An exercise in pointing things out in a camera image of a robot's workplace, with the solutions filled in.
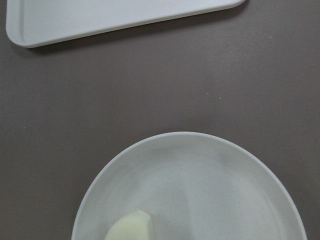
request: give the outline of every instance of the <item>gray table surface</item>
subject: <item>gray table surface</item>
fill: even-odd
[[[3,0],[0,239],[70,239],[108,161],[174,131],[253,153],[319,239],[319,0],[248,0],[35,49],[8,40],[5,11]]]

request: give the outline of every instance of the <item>white tray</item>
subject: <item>white tray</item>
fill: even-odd
[[[235,7],[245,0],[7,0],[6,32],[34,48]]]

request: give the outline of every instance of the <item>food piece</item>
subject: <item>food piece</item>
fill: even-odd
[[[151,216],[136,210],[120,218],[109,229],[105,240],[155,240]]]

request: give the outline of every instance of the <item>white bowl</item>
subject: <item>white bowl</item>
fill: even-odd
[[[142,140],[95,178],[72,240],[104,240],[112,224],[141,209],[156,240],[306,240],[284,186],[256,157],[212,135],[173,132]]]

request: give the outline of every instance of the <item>white plate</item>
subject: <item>white plate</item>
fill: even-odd
[[[6,32],[26,48],[235,7],[244,0],[7,0]]]
[[[277,177],[221,138],[173,132],[116,156],[85,194],[72,240],[103,240],[136,208],[151,214],[156,240],[306,240]]]

